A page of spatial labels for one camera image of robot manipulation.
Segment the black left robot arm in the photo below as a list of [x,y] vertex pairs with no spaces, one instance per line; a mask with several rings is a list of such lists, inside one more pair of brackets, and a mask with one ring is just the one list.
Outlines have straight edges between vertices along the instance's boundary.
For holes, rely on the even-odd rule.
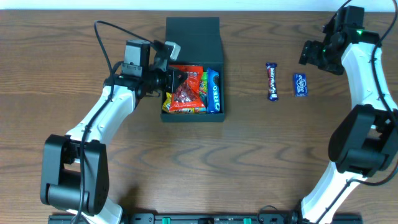
[[99,100],[66,135],[44,143],[40,200],[72,213],[72,223],[121,223],[123,209],[108,197],[106,147],[120,125],[149,93],[174,92],[187,75],[169,63],[175,42],[126,42],[124,60],[110,68]]

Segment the dark green box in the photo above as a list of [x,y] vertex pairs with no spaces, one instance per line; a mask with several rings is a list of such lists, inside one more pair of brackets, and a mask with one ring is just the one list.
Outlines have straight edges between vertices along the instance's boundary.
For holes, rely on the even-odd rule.
[[217,114],[169,114],[161,112],[165,123],[212,122],[225,118],[224,51],[219,17],[168,17],[165,39],[181,46],[177,65],[201,65],[219,73],[220,112]]

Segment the red snack bag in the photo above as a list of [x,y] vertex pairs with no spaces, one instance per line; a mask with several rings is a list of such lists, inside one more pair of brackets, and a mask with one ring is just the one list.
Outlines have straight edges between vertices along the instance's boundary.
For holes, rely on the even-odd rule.
[[172,65],[183,72],[186,72],[188,77],[183,84],[181,84],[175,93],[172,94],[171,111],[183,108],[194,108],[194,114],[202,114],[206,111],[206,106],[202,103],[199,86],[203,75],[203,67],[199,65]]

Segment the small blue candy pack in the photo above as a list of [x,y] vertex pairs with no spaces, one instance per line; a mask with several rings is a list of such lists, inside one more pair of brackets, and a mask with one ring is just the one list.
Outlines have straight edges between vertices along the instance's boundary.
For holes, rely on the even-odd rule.
[[307,77],[304,73],[295,73],[293,75],[294,95],[296,97],[308,96]]

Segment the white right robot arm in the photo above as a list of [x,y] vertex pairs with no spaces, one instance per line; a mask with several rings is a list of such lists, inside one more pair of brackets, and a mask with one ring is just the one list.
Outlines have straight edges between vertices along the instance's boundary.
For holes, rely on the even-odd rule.
[[287,223],[360,222],[337,209],[376,172],[397,167],[397,104],[382,68],[384,35],[366,30],[363,19],[364,9],[346,2],[323,26],[325,38],[303,46],[300,64],[348,77],[351,111],[331,135],[325,172]]

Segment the blue Oreo pack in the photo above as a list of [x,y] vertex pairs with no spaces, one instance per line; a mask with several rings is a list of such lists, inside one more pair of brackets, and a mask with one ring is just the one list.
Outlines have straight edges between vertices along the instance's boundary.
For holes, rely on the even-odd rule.
[[220,97],[220,76],[219,73],[211,68],[207,68],[207,113],[216,114],[221,111],[221,97]]

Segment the yellow snack bag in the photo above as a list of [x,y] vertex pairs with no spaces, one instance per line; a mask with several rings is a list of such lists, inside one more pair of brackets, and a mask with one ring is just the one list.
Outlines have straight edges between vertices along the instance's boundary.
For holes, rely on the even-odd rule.
[[193,114],[194,108],[183,108],[183,109],[178,109],[175,111],[171,111],[171,102],[172,102],[172,94],[171,93],[166,93],[166,100],[164,101],[162,105],[162,110],[168,114]]

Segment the Dairy Milk chocolate bar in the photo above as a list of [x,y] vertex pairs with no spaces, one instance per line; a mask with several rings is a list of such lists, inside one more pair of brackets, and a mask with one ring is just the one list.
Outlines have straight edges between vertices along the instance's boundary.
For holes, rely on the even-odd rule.
[[266,63],[267,68],[267,75],[268,75],[268,100],[270,101],[277,101],[279,99],[277,95],[277,88],[276,88],[276,63]]

